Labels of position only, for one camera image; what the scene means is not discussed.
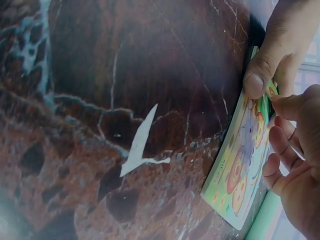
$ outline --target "card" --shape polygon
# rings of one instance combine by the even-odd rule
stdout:
[[[278,91],[277,91],[277,88],[274,84],[274,81],[273,79],[269,81],[268,85],[266,86],[265,88],[265,94],[271,98],[275,95],[278,95]]]
[[[258,51],[255,47],[252,56]],[[267,159],[269,105],[241,92],[229,129],[201,190],[202,198],[237,230],[243,227]]]

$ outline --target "knuckle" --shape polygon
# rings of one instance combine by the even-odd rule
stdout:
[[[261,73],[268,78],[272,78],[276,71],[276,66],[272,57],[262,55],[256,59],[256,64],[261,70]]]
[[[307,101],[314,98],[320,98],[320,85],[309,86],[303,93],[303,98]]]

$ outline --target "hand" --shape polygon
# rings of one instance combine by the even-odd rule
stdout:
[[[320,0],[279,0],[266,27],[259,52],[244,75],[244,89],[260,98],[274,77],[279,92],[294,92],[296,73],[320,23]]]
[[[320,239],[320,85],[302,95],[277,96],[272,105],[278,114],[269,133],[275,153],[264,165],[263,176],[281,197],[293,226],[307,239]],[[296,121],[297,127],[288,120]],[[287,176],[279,170],[280,161],[289,171]]]

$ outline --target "marble surface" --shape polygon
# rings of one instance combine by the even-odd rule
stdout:
[[[243,239],[263,183],[241,231],[200,190],[273,7],[2,0],[0,239]]]

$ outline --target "finger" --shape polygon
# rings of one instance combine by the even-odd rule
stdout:
[[[262,169],[262,174],[267,186],[278,196],[281,195],[283,190],[282,183],[285,177],[279,169],[280,157],[276,153],[272,153]]]
[[[302,156],[304,156],[304,150],[302,149],[297,134],[297,129],[288,120],[283,119],[280,116],[275,117],[274,125],[283,129],[286,139],[291,144],[291,146]]]
[[[272,107],[279,116],[297,122],[300,110],[309,100],[314,98],[320,98],[320,85],[315,84],[308,87],[301,95],[291,95],[289,97],[277,95],[271,100]]]
[[[279,94],[288,97],[294,94],[295,79],[304,54],[288,54],[280,62],[273,80],[278,83]]]
[[[260,50],[250,61],[244,75],[244,89],[251,98],[258,99],[264,94],[268,82],[286,55],[285,51],[286,48],[267,32]]]
[[[281,127],[274,126],[270,129],[269,140],[273,150],[281,157],[281,162],[289,172],[303,164],[304,161],[291,148]]]
[[[283,119],[297,121],[299,108],[303,104],[302,95],[291,95],[281,97],[279,95],[271,99],[272,107],[275,112]]]

